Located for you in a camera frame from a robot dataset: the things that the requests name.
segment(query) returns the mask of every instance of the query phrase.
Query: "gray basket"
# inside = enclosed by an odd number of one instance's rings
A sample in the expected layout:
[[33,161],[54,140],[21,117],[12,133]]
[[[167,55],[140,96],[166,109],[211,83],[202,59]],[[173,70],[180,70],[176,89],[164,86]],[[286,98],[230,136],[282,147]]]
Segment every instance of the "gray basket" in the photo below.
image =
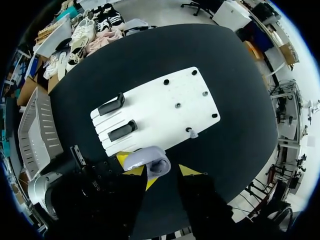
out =
[[19,147],[27,175],[33,179],[63,153],[53,119],[50,97],[37,87],[18,129]]

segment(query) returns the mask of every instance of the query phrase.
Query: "black handle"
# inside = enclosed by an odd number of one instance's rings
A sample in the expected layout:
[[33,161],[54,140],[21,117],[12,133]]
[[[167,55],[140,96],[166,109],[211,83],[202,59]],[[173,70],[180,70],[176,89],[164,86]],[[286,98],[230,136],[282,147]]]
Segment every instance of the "black handle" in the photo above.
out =
[[137,129],[138,129],[138,126],[136,122],[134,120],[131,120],[128,122],[128,124],[109,132],[108,136],[110,141],[114,142],[115,140],[118,140],[119,138],[122,138],[125,135],[128,135]]
[[105,114],[111,113],[115,110],[118,110],[120,108],[123,107],[123,105],[125,104],[125,96],[122,92],[120,92],[117,96],[117,99],[108,103],[105,103],[103,105],[101,105],[100,107],[98,107],[98,111],[100,116],[103,116]]

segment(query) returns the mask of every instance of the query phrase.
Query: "white cabinet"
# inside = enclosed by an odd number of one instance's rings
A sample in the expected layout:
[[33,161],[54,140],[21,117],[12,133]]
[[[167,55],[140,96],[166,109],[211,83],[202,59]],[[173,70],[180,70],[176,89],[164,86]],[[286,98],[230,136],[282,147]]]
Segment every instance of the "white cabinet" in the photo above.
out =
[[237,31],[247,25],[251,19],[248,10],[236,2],[224,1],[213,16],[213,20],[222,27]]

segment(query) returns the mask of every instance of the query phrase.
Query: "pink fabric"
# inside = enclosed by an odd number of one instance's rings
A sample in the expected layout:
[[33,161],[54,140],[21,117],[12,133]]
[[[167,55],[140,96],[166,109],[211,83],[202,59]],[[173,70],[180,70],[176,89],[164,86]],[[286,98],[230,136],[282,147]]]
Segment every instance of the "pink fabric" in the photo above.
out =
[[109,31],[108,29],[96,34],[96,39],[86,46],[88,56],[99,50],[100,48],[114,42],[115,40],[123,38],[120,30]]

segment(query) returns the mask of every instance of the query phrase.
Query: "black table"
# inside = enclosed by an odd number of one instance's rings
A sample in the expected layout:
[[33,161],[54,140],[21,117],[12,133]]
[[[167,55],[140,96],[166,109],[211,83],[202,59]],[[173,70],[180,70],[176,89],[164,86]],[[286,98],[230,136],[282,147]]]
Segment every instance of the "black table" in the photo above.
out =
[[91,111],[119,92],[189,67],[199,68],[221,120],[198,138],[166,151],[172,169],[146,192],[133,239],[148,239],[189,225],[176,186],[178,163],[207,172],[215,180],[216,191],[229,202],[271,156],[277,144],[275,114],[252,57],[240,39],[224,27],[159,27],[105,46],[68,73],[50,93],[64,150],[77,144],[93,163],[107,159],[115,166],[99,141]]

